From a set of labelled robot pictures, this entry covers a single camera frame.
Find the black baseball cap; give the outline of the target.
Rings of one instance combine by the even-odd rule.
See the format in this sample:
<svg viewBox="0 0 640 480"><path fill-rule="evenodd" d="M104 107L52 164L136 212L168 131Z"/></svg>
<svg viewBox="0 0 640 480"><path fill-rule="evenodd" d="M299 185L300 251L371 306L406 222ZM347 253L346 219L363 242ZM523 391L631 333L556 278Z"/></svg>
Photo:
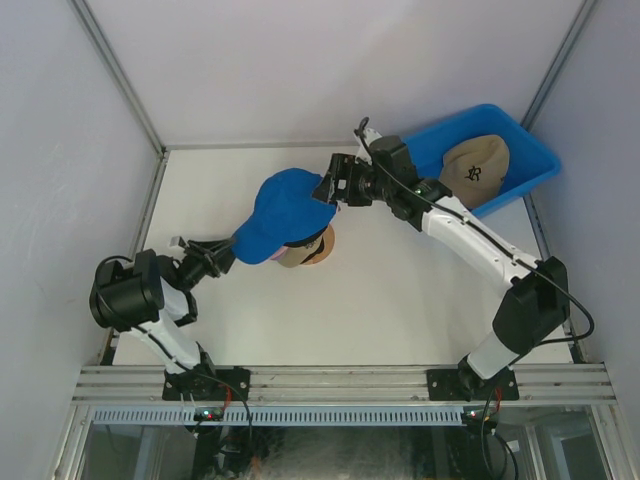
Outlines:
<svg viewBox="0 0 640 480"><path fill-rule="evenodd" d="M285 246L288 248L307 248L309 245L314 244L318 239L322 239L324 232L325 230L322 229L305 239L286 242Z"/></svg>

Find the blue baseball cap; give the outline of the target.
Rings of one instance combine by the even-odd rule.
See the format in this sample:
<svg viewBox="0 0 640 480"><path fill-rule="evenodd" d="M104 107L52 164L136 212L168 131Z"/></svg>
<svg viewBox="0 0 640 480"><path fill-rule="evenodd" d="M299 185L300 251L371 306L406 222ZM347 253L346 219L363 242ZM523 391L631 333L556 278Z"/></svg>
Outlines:
<svg viewBox="0 0 640 480"><path fill-rule="evenodd" d="M313 197L322 176L300 168L282 170L261 185L253 212L234 232L232 251L249 265L270 259L287 246L316 239L330 225L337 206Z"/></svg>

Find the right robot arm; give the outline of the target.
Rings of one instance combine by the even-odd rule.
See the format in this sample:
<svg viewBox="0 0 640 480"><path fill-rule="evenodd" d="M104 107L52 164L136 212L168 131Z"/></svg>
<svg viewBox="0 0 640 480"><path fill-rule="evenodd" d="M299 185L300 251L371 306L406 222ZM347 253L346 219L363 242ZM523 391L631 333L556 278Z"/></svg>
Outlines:
<svg viewBox="0 0 640 480"><path fill-rule="evenodd" d="M564 264L522 252L483 225L433 177L419 176L397 136L361 138L358 154L335 153L314 199L350 207L385 203L396 218L448 246L501 295L490 333L457 366L461 391L480 399L495 377L542 345L570 313Z"/></svg>

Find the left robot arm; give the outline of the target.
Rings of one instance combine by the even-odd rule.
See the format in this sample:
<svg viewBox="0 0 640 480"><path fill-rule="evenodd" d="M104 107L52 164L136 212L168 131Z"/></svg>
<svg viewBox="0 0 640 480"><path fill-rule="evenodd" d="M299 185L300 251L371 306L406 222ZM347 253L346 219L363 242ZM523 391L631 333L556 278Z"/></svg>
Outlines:
<svg viewBox="0 0 640 480"><path fill-rule="evenodd" d="M209 354L182 328L198 319L194 288L205 278L219 278L236 260L234 240L171 239L178 259L153 249L130 259L112 255L96 267L89 305L102 328L129 333L161 359L168 375L185 376L184 388L196 399L215 395L219 376Z"/></svg>

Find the tan baseball cap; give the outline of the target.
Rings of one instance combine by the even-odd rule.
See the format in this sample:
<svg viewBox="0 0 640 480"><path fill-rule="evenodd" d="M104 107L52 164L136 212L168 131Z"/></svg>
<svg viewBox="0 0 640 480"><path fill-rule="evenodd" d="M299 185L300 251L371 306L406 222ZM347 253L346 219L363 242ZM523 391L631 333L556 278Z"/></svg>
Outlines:
<svg viewBox="0 0 640 480"><path fill-rule="evenodd" d="M498 135L466 140L447 151L439 181L467 209L478 208L498 196L510 165L510 151Z"/></svg>
<svg viewBox="0 0 640 480"><path fill-rule="evenodd" d="M295 268L310 261L319 251L324 249L324 240L318 237L316 240L301 246L287 246L285 251L276 261L285 268Z"/></svg>

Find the pink baseball cap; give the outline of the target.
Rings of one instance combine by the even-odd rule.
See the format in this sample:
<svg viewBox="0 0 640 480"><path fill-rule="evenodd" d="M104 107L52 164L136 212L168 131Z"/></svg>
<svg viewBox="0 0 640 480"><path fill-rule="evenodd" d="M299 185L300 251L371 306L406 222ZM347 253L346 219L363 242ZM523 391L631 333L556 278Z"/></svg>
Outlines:
<svg viewBox="0 0 640 480"><path fill-rule="evenodd" d="M280 247L276 252L274 252L274 253L269 257L269 259L270 259L271 261L278 261L278 260L279 260L279 259L280 259L280 258L281 258L285 253L286 253L286 251L287 251L287 250L288 250L288 247L287 247L287 246L282 246L282 247Z"/></svg>

